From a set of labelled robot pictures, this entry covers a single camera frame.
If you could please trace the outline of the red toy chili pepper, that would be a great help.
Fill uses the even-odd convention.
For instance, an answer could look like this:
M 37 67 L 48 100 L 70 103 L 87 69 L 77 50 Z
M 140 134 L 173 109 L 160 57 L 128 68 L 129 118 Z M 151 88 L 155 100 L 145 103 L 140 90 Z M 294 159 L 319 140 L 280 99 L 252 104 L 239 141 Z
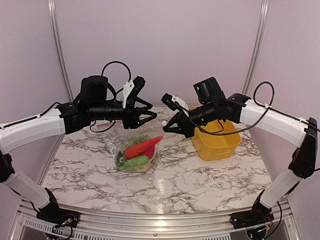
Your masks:
M 163 136 L 158 136 L 158 137 L 146 140 L 140 144 L 134 145 L 125 151 L 125 157 L 128 159 L 135 158 L 142 152 L 145 152 L 146 150 L 148 150 L 150 147 L 158 144 L 162 139 L 163 139 Z

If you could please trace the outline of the clear zip top bag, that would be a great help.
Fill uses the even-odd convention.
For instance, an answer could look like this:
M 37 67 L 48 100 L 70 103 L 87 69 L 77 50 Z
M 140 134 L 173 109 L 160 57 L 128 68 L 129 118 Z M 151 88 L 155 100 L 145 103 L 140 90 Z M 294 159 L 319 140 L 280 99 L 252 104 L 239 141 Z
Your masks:
M 156 131 L 137 130 L 108 134 L 105 141 L 118 171 L 144 173 L 156 162 L 163 139 L 164 135 Z

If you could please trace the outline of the green toy cucumber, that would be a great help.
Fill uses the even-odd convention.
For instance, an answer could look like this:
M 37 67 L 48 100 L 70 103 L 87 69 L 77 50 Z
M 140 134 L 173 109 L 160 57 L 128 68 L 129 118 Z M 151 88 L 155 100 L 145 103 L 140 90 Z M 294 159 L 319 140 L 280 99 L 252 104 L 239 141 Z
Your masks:
M 141 155 L 141 156 L 127 159 L 123 164 L 123 168 L 124 170 L 136 169 L 136 168 L 147 165 L 148 162 L 149 162 L 149 158 L 145 155 Z

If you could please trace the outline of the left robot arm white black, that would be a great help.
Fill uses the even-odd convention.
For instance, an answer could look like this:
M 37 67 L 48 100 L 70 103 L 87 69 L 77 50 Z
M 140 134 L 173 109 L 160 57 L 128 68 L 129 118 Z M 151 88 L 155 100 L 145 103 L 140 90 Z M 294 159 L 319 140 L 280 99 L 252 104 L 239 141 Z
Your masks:
M 80 100 L 54 103 L 42 114 L 11 122 L 0 127 L 0 182 L 38 207 L 53 223 L 63 219 L 53 193 L 35 183 L 23 171 L 15 168 L 10 153 L 27 144 L 52 136 L 69 135 L 90 126 L 95 121 L 122 121 L 124 129 L 137 129 L 155 119 L 152 104 L 131 98 L 128 103 L 103 100 L 85 104 Z

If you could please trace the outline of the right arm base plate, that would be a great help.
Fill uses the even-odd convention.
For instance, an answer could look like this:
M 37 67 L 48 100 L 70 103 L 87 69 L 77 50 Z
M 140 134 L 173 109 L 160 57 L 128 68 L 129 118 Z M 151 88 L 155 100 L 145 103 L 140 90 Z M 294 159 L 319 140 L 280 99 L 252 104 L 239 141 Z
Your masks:
M 234 229 L 241 229 L 272 222 L 274 219 L 274 215 L 270 212 L 263 215 L 258 211 L 247 210 L 232 213 L 229 222 L 233 225 Z

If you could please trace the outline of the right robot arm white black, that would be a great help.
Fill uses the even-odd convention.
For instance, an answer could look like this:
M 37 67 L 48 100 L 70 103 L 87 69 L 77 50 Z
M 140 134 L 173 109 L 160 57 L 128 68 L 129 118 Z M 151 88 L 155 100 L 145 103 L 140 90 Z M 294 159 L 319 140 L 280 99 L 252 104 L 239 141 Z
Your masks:
M 183 100 L 168 93 L 161 101 L 171 110 L 178 111 L 163 127 L 167 133 L 177 133 L 190 138 L 194 136 L 195 128 L 199 129 L 215 120 L 228 120 L 245 124 L 248 130 L 257 127 L 296 147 L 288 169 L 261 192 L 248 212 L 247 219 L 252 224 L 260 223 L 278 200 L 315 172 L 318 128 L 313 118 L 289 116 L 269 105 L 258 105 L 250 97 L 239 93 L 204 102 L 193 110 L 183 107 Z

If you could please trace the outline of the dark green toy broccoli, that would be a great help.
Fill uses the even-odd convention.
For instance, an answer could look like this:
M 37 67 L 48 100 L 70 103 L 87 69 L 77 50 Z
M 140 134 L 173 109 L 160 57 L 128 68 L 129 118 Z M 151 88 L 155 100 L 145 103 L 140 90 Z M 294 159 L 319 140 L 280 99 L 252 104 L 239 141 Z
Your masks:
M 128 138 L 125 142 L 125 146 L 126 147 L 132 147 L 132 146 L 135 146 L 135 145 L 138 145 L 140 143 L 143 143 L 147 140 L 150 139 L 150 136 L 147 135 L 147 134 L 144 134 L 144 135 L 135 135 L 135 136 L 132 136 L 130 138 Z

